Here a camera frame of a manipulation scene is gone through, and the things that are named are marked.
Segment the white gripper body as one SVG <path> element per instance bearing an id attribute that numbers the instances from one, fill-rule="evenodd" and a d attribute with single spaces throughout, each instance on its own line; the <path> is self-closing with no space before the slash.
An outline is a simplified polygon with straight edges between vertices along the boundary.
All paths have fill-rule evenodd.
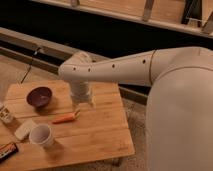
<path id="1" fill-rule="evenodd" d="M 88 82 L 71 82 L 70 96 L 74 105 L 92 103 L 92 89 Z"/>

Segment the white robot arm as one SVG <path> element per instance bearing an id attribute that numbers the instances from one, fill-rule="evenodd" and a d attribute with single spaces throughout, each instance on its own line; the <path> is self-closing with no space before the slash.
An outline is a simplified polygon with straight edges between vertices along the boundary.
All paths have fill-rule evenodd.
<path id="1" fill-rule="evenodd" d="M 213 50 L 159 49 L 100 62 L 80 51 L 58 75 L 78 101 L 92 81 L 149 87 L 147 170 L 213 171 Z"/>

